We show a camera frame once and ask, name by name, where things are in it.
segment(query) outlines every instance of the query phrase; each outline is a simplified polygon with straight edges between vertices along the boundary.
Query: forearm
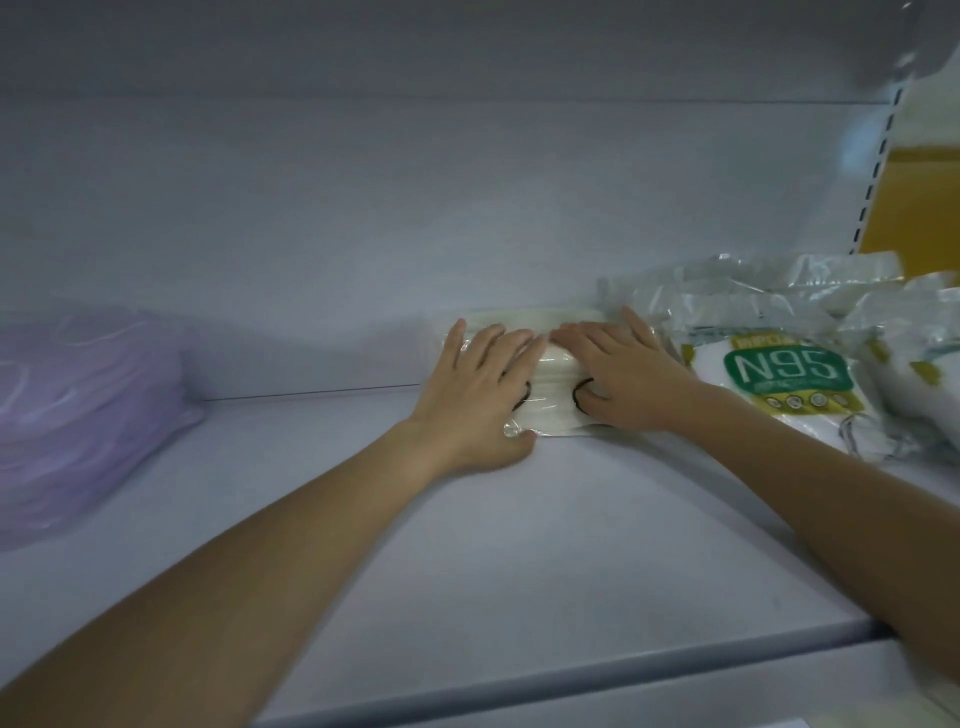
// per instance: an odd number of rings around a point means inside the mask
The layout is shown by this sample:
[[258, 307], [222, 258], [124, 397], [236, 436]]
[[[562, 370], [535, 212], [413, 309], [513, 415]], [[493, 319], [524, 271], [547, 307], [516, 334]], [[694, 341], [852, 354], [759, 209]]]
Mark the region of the forearm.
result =
[[240, 726], [431, 473], [395, 428], [130, 595], [0, 693], [0, 723]]
[[724, 390], [677, 430], [736, 474], [863, 606], [960, 678], [960, 512]]

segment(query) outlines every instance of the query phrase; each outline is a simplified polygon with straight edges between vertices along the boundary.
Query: person's right arm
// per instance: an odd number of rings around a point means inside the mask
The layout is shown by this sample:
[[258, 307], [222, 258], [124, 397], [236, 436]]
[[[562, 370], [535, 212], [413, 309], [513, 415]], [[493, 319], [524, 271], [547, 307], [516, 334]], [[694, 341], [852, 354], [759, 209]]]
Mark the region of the person's right arm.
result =
[[608, 393], [584, 411], [631, 431], [684, 436], [772, 507], [864, 609], [960, 682], [960, 510], [705, 384], [624, 309], [629, 329], [551, 334]]

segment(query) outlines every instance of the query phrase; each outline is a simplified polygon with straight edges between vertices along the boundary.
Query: person's left arm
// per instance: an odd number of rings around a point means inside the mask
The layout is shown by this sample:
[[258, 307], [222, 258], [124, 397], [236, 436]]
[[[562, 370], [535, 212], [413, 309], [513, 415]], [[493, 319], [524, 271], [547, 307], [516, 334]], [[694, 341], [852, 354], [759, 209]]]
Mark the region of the person's left arm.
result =
[[413, 415], [236, 524], [41, 658], [0, 692], [0, 725], [245, 725], [384, 529], [430, 482], [533, 449], [503, 425], [545, 346], [464, 323]]

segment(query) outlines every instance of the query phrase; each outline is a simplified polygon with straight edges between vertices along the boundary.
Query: plastic package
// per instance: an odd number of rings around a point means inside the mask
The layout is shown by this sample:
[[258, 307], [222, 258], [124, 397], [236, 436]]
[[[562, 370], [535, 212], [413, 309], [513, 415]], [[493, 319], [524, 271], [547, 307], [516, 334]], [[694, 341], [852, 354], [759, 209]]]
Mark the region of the plastic package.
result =
[[126, 309], [0, 326], [0, 546], [73, 521], [198, 422], [174, 329]]
[[872, 293], [838, 338], [892, 411], [931, 420], [960, 449], [960, 288]]
[[[431, 371], [454, 318], [430, 325], [426, 358]], [[515, 308], [471, 313], [464, 319], [467, 321], [464, 350], [480, 329], [493, 324], [503, 324], [507, 330], [530, 328], [540, 334], [567, 321], [607, 320], [601, 311], [592, 308]], [[525, 429], [558, 437], [592, 434], [604, 425], [577, 408], [573, 391], [579, 386], [593, 386], [587, 370], [566, 349], [548, 344], [530, 377], [528, 395], [517, 404], [512, 418], [504, 425], [504, 432], [511, 436]]]
[[671, 309], [670, 338], [701, 380], [861, 460], [916, 448], [881, 415], [863, 368], [824, 345], [835, 322], [816, 304], [776, 294], [680, 294]]
[[850, 312], [873, 290], [902, 286], [903, 269], [896, 253], [865, 255], [721, 254], [683, 265], [655, 268], [635, 276], [602, 279], [605, 307], [630, 304], [643, 315], [665, 318], [662, 299], [673, 293], [743, 293], [750, 289], [782, 293], [818, 304], [833, 316]]

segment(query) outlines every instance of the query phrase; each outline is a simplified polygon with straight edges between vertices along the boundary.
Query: bare skin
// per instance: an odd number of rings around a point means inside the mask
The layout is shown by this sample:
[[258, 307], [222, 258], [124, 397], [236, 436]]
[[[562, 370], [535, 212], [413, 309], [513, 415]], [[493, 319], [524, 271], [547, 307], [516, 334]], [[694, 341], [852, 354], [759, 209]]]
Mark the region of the bare skin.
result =
[[460, 353], [463, 334], [460, 321], [408, 420], [60, 644], [0, 692], [0, 725], [246, 725], [411, 499], [438, 477], [533, 449], [534, 433], [508, 439], [503, 425], [545, 340], [514, 361], [532, 331], [490, 327]]
[[960, 682], [960, 510], [705, 384], [625, 308], [628, 326], [583, 322], [551, 338], [605, 388], [580, 406], [635, 432], [684, 436], [773, 508], [849, 594]]

